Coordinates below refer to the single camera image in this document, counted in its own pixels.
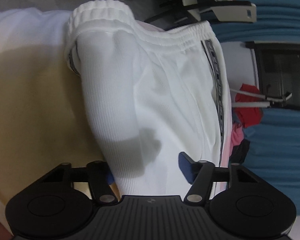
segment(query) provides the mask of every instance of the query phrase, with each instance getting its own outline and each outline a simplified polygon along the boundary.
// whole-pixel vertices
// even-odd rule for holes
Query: pink fabric
[[[232,133],[230,140],[230,155],[232,154],[232,150],[234,146],[239,145],[243,140],[243,131],[242,124],[234,123],[232,124]]]

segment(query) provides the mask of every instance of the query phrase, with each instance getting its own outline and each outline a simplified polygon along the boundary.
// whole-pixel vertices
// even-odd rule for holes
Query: curtain
[[[251,143],[243,165],[290,197],[300,215],[300,111],[264,109],[244,134]]]
[[[212,25],[220,42],[291,41],[300,42],[300,0],[247,0],[257,6],[255,23]],[[202,20],[211,14],[202,14]]]

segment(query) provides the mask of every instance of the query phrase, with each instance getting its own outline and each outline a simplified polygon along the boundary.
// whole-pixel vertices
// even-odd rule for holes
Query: white garment
[[[71,52],[69,63],[81,75],[90,126],[122,194],[184,197],[190,185],[178,167],[181,151],[219,166],[216,85],[205,40],[217,56],[228,118],[225,63],[208,22],[148,31],[127,5],[112,0],[88,2],[71,15],[65,56]]]

